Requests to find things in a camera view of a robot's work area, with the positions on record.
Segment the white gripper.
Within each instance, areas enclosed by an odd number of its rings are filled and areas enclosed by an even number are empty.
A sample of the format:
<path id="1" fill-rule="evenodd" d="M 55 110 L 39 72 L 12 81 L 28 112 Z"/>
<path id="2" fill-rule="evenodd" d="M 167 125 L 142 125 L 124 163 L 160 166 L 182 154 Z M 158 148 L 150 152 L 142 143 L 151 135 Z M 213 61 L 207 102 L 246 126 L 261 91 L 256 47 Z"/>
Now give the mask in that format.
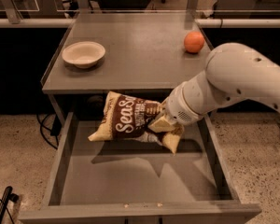
<path id="1" fill-rule="evenodd" d="M 177 123 L 188 126 L 198 122 L 202 115 L 194 112 L 186 102 L 183 82 L 172 90 L 170 95 L 161 103 L 161 112 L 149 124 L 148 128 L 154 133 L 170 132 L 177 127 Z"/>

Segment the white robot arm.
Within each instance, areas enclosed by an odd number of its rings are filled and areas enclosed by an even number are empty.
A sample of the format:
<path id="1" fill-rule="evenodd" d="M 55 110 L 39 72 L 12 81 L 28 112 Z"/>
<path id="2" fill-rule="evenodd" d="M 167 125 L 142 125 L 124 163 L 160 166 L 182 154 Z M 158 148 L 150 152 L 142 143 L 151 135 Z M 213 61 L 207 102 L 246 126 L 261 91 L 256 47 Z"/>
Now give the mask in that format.
<path id="1" fill-rule="evenodd" d="M 172 90 L 148 128 L 170 132 L 244 100 L 280 113 L 280 66 L 246 45 L 225 43 L 209 53 L 202 72 Z"/>

